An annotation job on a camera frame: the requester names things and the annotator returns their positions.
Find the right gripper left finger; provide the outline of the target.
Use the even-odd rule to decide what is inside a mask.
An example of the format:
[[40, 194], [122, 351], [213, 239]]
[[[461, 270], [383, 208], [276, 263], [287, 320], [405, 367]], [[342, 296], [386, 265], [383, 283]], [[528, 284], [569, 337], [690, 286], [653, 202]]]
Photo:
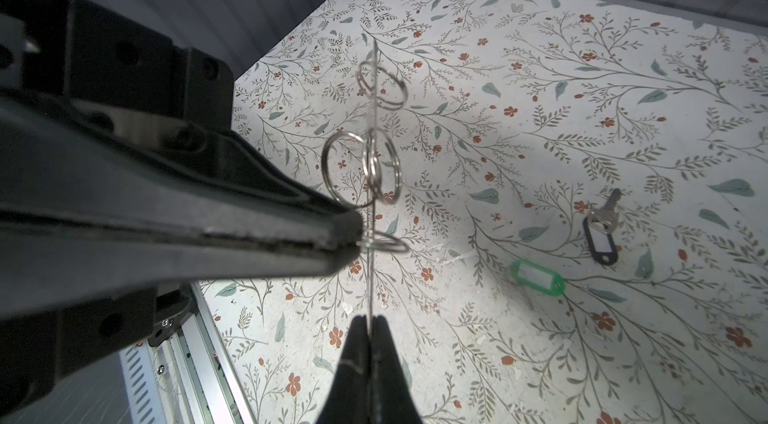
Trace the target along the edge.
[[369, 422], [370, 341], [367, 318], [353, 318], [329, 395], [316, 423]]

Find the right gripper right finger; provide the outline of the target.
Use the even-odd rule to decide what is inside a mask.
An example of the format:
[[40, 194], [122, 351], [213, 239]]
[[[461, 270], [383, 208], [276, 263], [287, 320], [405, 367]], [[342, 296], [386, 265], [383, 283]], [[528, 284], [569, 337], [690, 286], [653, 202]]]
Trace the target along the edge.
[[369, 421], [421, 424], [387, 320], [375, 316], [370, 336]]

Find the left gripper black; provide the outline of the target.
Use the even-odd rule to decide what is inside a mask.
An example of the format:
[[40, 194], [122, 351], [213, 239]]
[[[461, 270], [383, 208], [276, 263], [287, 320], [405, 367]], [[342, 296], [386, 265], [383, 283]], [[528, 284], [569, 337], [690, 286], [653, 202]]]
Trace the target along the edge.
[[231, 128], [228, 66], [88, 0], [1, 0], [1, 411], [198, 280], [328, 276], [360, 215]]

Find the key with green tag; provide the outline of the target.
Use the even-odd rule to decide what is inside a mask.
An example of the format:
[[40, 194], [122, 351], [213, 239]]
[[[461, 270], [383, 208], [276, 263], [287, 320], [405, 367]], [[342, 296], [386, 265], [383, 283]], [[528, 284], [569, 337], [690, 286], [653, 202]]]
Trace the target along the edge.
[[511, 275], [518, 284], [551, 297], [561, 296], [566, 288], [559, 273], [528, 260], [515, 261], [511, 265]]

